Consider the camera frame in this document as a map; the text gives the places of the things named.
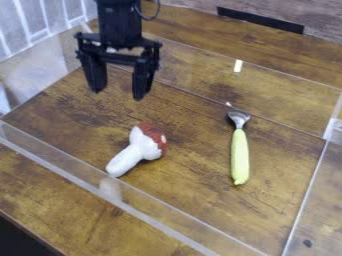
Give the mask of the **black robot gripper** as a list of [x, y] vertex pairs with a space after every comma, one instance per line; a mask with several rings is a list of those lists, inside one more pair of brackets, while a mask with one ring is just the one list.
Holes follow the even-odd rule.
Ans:
[[159, 69], [162, 44], [143, 37], [142, 21], [157, 18], [142, 13], [141, 0], [95, 0], [99, 32], [75, 34], [76, 57], [80, 60], [90, 89], [99, 93], [107, 87], [107, 63], [135, 66], [134, 99], [150, 93], [154, 74]]

